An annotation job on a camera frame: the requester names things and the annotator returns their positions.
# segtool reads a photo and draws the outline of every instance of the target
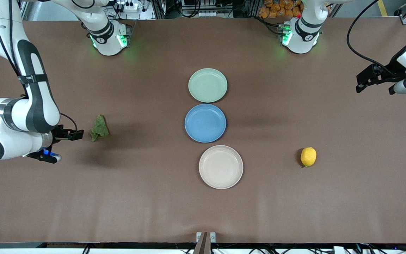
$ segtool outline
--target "brown table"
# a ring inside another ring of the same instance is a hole
[[[26,22],[61,111],[110,137],[63,141],[58,164],[0,161],[0,241],[406,242],[406,95],[355,92],[369,63],[348,50],[352,19],[328,19],[306,55],[253,19],[141,21],[131,48],[100,55],[77,22]],[[352,45],[387,63],[406,44],[398,18],[361,19]],[[224,136],[192,141],[183,122],[200,68],[223,72]],[[0,58],[0,98],[23,90]],[[71,127],[63,119],[61,123]],[[244,161],[228,190],[205,185],[198,160],[224,144]],[[298,151],[313,146],[303,169]]]

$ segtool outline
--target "plate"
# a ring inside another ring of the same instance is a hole
[[[216,69],[199,69],[189,79],[189,92],[196,100],[211,103],[227,92],[227,78]]]
[[[227,128],[227,119],[220,108],[211,104],[200,104],[187,113],[184,127],[193,140],[211,143],[223,135]]]
[[[203,153],[198,169],[207,185],[216,189],[228,189],[239,182],[244,171],[244,163],[236,150],[219,145]]]

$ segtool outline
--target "yellow lemon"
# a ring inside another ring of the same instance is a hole
[[[305,167],[313,165],[316,161],[316,150],[311,146],[303,148],[300,160]]]

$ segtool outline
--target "blue plate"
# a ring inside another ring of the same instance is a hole
[[[227,119],[220,108],[211,104],[193,107],[184,120],[187,134],[201,143],[218,140],[227,128]]]

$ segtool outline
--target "green plate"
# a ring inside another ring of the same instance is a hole
[[[220,100],[227,92],[227,88],[227,78],[216,69],[199,69],[189,79],[190,94],[204,103]]]

